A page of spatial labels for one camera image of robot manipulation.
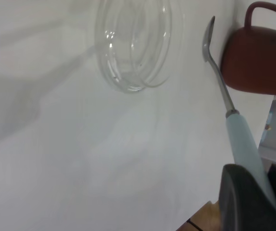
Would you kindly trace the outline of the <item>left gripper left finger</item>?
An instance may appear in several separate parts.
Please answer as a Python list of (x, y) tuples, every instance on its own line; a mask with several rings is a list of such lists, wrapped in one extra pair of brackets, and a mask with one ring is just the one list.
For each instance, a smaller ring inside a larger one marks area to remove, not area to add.
[(219, 209), (223, 231), (276, 231), (276, 210), (242, 166), (223, 167)]

